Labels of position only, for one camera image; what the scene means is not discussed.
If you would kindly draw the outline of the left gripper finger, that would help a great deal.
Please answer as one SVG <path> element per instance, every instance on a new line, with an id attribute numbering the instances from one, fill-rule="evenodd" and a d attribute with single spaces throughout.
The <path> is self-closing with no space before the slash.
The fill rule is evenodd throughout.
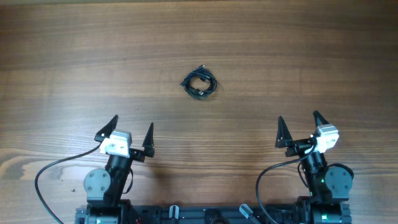
<path id="1" fill-rule="evenodd" d="M 101 128 L 95 135 L 94 140 L 97 142 L 103 142 L 106 138 L 109 138 L 111 133 L 116 129 L 119 116 L 116 114 L 103 128 Z"/>
<path id="2" fill-rule="evenodd" d="M 144 138 L 142 146 L 144 148 L 144 155 L 146 157 L 154 157 L 155 147 L 154 147 L 154 124 L 153 123 L 151 123 L 149 126 L 149 129 Z"/>

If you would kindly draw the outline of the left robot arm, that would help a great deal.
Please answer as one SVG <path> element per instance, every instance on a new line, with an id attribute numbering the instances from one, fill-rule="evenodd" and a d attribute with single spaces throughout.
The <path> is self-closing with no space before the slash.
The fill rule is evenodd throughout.
<path id="1" fill-rule="evenodd" d="M 77 210 L 75 223 L 122 224 L 140 223 L 141 216 L 128 199 L 122 199 L 128 175 L 133 175 L 134 161 L 144 162 L 146 157 L 154 157 L 154 125 L 150 124 L 142 143 L 143 149 L 131 147 L 132 135 L 129 131 L 117 129 L 119 116 L 101 128 L 95 135 L 100 153 L 109 156 L 103 169 L 93 169 L 83 182 L 86 191 L 87 207 Z"/>

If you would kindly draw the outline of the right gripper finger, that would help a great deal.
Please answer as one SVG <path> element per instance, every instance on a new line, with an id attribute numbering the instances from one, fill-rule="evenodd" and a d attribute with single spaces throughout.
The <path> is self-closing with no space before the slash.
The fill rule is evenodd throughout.
<path id="1" fill-rule="evenodd" d="M 282 116 L 278 117 L 278 129 L 275 140 L 276 148 L 290 147 L 293 144 L 293 138 Z"/>
<path id="2" fill-rule="evenodd" d="M 315 126 L 319 127 L 321 125 L 326 125 L 329 124 L 329 122 L 321 115 L 321 113 L 318 110 L 315 110 L 313 112 L 314 120 L 315 120 Z"/>

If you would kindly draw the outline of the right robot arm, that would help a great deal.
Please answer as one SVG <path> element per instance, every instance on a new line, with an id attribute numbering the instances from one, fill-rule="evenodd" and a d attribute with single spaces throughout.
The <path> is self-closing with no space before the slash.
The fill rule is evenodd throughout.
<path id="1" fill-rule="evenodd" d="M 286 148 L 287 157 L 298 156 L 304 172 L 309 197 L 300 196 L 293 204 L 282 204 L 271 210 L 277 223 L 352 222 L 349 192 L 354 173 L 349 167 L 328 164 L 324 153 L 338 141 L 338 129 L 318 111 L 313 112 L 315 132 L 307 139 L 294 140 L 283 118 L 278 118 L 275 146 Z"/>

